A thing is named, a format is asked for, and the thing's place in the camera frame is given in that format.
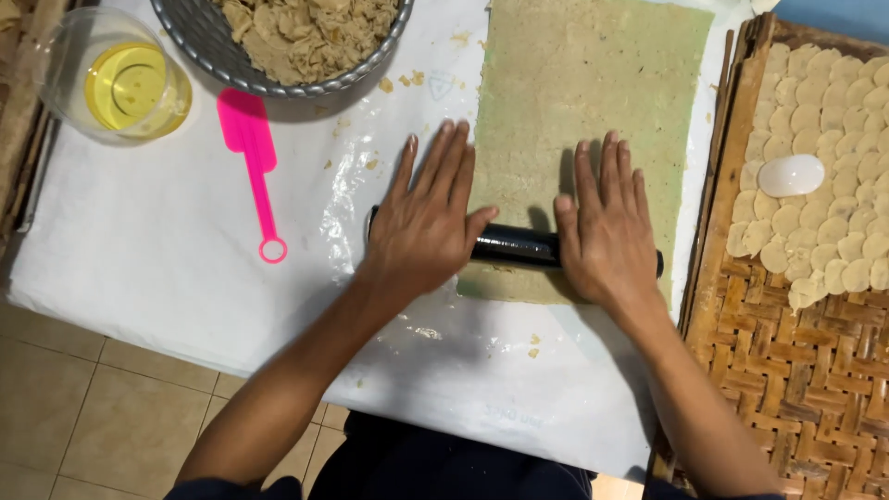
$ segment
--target white plastic sheet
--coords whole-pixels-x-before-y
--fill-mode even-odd
[[[222,140],[222,87],[166,39],[195,90],[186,123],[137,148],[61,128],[34,227],[12,266],[10,301],[249,375],[348,281],[364,251],[365,216],[382,199],[408,133],[423,149],[443,118],[474,121],[486,3],[418,0],[396,53],[355,88],[266,101],[278,156],[266,182],[289,246],[277,265],[259,258],[244,160]],[[693,107],[674,304],[696,231],[725,32],[751,15],[748,0],[679,3],[717,17]],[[148,2],[113,5],[160,29]],[[422,85],[399,83],[413,71],[424,73]],[[383,76],[394,92],[377,88]],[[637,355],[602,311],[461,299],[453,283],[380,332],[324,399],[636,480],[655,422]]]

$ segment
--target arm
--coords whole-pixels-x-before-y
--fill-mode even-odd
[[[469,124],[445,121],[415,186],[417,138],[404,146],[373,223],[367,256],[346,291],[257,372],[201,434],[176,483],[261,484],[308,427],[324,391],[370,338],[469,261],[497,209],[467,216],[475,150]]]
[[[652,225],[642,171],[629,145],[605,136],[601,180],[589,143],[574,156],[578,203],[555,200],[565,273],[602,305],[632,339],[649,368],[652,394],[670,445],[704,496],[777,493],[778,478],[750,433],[685,348],[658,291]]]

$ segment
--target metal bowl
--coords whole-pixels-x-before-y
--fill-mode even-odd
[[[222,10],[210,0],[151,0],[157,18],[173,42],[198,66],[223,84],[263,97],[317,97],[349,88],[386,59],[411,18],[414,0],[400,0],[398,14],[377,50],[338,77],[309,85],[281,85],[254,68]]]

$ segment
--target pink plastic spatula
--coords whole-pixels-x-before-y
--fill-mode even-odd
[[[266,107],[262,99],[235,89],[226,89],[216,101],[220,116],[222,136],[226,147],[235,153],[244,153],[256,214],[260,217],[262,243],[260,257],[269,264],[277,264],[287,256],[287,244],[275,231],[272,205],[268,201],[268,189],[263,174],[275,170],[277,156],[272,132],[268,129]]]

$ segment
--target glass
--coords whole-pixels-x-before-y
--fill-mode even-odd
[[[167,135],[191,108],[191,83],[157,36],[111,7],[65,14],[37,44],[34,80],[56,116],[100,141]]]

